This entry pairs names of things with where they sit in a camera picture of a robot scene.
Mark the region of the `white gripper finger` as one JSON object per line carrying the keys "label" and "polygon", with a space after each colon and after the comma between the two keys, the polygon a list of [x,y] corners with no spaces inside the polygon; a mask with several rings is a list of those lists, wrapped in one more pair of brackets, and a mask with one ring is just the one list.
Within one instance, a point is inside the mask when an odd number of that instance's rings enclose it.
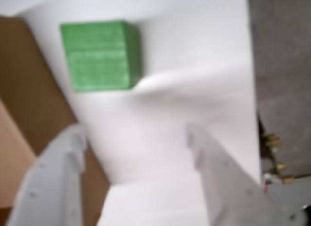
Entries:
{"label": "white gripper finger", "polygon": [[62,130],[27,171],[8,226],[82,226],[86,133],[79,124]]}
{"label": "white gripper finger", "polygon": [[211,226],[305,226],[304,210],[275,203],[204,128],[187,127]]}

